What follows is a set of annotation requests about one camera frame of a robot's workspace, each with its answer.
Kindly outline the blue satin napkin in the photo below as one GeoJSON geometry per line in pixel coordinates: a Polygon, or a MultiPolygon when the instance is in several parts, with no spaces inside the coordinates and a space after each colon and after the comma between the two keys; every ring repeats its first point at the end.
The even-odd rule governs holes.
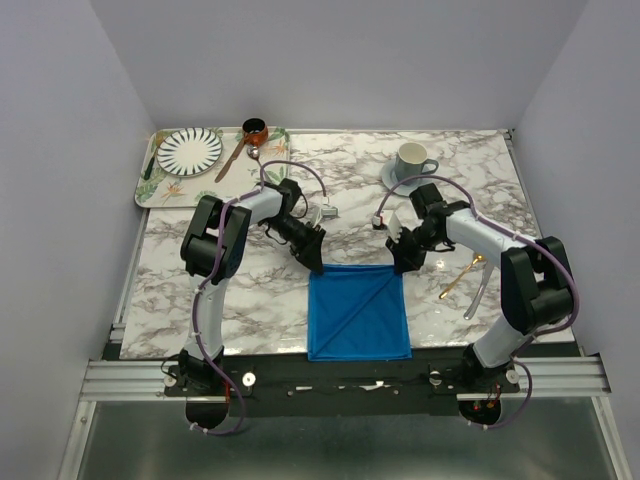
{"type": "Polygon", "coordinates": [[[308,290],[311,362],[412,357],[403,277],[391,265],[327,265],[308,290]]]}

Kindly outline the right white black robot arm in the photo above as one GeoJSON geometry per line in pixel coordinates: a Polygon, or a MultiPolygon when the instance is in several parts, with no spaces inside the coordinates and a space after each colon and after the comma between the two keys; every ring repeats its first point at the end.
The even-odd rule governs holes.
{"type": "Polygon", "coordinates": [[[464,353],[459,368],[462,384],[480,392],[497,372],[541,335],[560,332],[576,320],[580,298],[563,243],[552,236],[535,239],[483,216],[471,194],[447,202],[434,183],[409,196],[420,220],[414,229],[396,216],[376,211],[372,225],[388,232],[386,247],[394,270],[419,270],[437,246],[463,245],[481,254],[500,272],[501,313],[491,328],[464,353]]]}

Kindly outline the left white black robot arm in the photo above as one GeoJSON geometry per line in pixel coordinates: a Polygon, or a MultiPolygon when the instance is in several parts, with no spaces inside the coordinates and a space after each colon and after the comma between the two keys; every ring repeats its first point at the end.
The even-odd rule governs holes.
{"type": "Polygon", "coordinates": [[[180,248],[194,298],[189,339],[178,354],[180,371],[197,393],[209,395],[221,385],[217,365],[224,350],[225,295],[241,265],[251,226],[266,225],[277,232],[298,263],[315,274],[324,273],[324,229],[291,214],[301,197],[297,182],[284,179],[267,183],[237,202],[212,195],[199,200],[180,248]]]}

